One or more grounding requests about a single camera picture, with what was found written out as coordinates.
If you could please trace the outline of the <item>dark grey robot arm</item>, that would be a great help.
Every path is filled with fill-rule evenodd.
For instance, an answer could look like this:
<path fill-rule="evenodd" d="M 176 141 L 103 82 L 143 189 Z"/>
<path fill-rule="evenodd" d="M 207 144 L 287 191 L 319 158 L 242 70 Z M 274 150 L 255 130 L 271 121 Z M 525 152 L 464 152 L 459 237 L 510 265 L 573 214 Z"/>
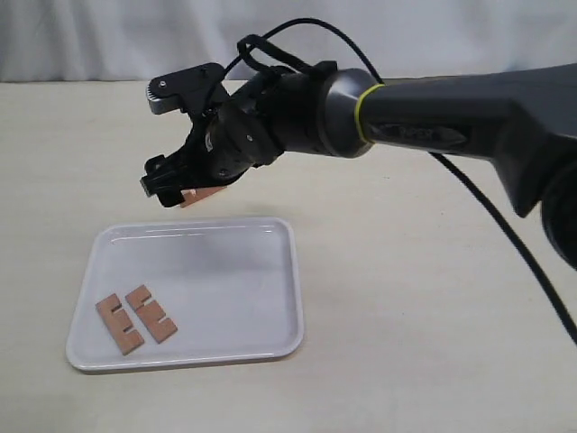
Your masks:
<path fill-rule="evenodd" d="M 353 159 L 376 143 L 489 161 L 515 213 L 542 209 L 545 235 L 576 262 L 576 68 L 572 64 L 381 85 L 333 62 L 260 70 L 233 93 L 208 63 L 154 79 L 151 111 L 186 113 L 183 146 L 145 164 L 164 207 L 222 187 L 284 152 Z"/>

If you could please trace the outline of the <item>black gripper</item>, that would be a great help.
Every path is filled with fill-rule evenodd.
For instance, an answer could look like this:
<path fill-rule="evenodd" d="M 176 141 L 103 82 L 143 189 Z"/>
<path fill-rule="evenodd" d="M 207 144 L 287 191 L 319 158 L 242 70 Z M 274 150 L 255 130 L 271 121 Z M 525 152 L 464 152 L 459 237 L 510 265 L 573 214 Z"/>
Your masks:
<path fill-rule="evenodd" d="M 146 196 L 176 207 L 185 202 L 187 191 L 180 188 L 229 185 L 285 152 L 335 156 L 321 106 L 336 71 L 333 62 L 317 63 L 309 73 L 274 66 L 221 97 L 219 78 L 201 72 L 189 108 L 195 124 L 174 155 L 175 166 L 163 154 L 145 162 Z"/>

